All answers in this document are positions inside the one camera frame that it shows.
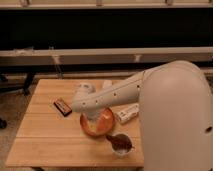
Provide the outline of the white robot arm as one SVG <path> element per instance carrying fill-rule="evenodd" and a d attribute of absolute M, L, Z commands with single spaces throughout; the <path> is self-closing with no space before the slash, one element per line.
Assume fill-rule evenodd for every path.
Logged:
<path fill-rule="evenodd" d="M 213 171 L 213 93 L 188 61 L 142 71 L 108 88 L 79 88 L 72 109 L 90 117 L 100 108 L 139 104 L 144 171 Z"/>

